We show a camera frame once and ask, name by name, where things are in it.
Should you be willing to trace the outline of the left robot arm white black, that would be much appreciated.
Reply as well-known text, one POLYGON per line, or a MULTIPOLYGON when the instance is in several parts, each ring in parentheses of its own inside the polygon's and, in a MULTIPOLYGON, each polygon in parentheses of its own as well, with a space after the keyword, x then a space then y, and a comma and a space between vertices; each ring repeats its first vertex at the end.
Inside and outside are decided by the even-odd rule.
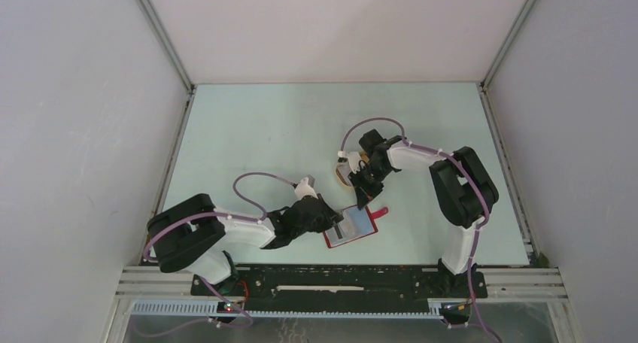
POLYGON ((197 194, 152 217, 144 257, 163 273, 188 271, 204 278, 220 295, 238 285, 238 275, 222 244, 244 244, 261 250, 288 246, 302 235, 322 233, 343 219, 321 196, 304 196, 263 219, 221 211, 207 194, 197 194))

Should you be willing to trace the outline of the white VIP card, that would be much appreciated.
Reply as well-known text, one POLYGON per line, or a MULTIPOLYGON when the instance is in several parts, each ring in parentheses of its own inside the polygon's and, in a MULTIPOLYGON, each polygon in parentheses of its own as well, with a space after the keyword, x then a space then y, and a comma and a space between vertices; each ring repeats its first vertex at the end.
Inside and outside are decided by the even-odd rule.
POLYGON ((360 216, 360 210, 354 206, 346 208, 342 211, 343 220, 339 223, 341 229, 345 233, 346 238, 353 238, 358 236, 361 232, 358 223, 358 217, 360 216))

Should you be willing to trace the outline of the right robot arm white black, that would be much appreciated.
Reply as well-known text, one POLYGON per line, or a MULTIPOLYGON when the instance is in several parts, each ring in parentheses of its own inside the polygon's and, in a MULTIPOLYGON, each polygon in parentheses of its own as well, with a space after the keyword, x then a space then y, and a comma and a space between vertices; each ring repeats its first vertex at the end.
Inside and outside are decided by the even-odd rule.
POLYGON ((446 296, 459 295, 468 285, 464 272, 472 265, 480 230, 499 200, 477 153, 470 147, 446 153, 414 144, 401 135, 384 138, 375 129, 368 131, 359 145, 359 152, 338 152, 338 161, 347 166, 340 175, 354 189, 359 209, 382 193, 390 173, 430 173, 439 208, 451 224, 440 260, 447 270, 439 273, 437 284, 446 296))

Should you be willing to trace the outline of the red card holder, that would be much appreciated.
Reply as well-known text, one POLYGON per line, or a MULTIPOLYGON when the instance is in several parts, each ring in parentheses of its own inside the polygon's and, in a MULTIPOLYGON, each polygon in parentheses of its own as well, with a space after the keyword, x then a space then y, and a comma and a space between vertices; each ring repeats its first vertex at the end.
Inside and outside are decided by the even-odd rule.
POLYGON ((368 207, 359 209, 356 205, 341 210, 343 220, 323 232, 329 249, 374 235, 378 232, 376 220, 387 215, 388 207, 370 211, 368 207))

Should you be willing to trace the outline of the white magnetic stripe card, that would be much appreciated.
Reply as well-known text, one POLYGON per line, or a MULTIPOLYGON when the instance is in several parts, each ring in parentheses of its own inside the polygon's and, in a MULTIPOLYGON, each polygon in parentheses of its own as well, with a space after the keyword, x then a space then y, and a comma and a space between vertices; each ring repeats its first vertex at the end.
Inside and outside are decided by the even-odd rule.
POLYGON ((331 229, 332 240, 334 241, 342 241, 345 238, 345 233, 341 229, 340 224, 335 224, 331 229))

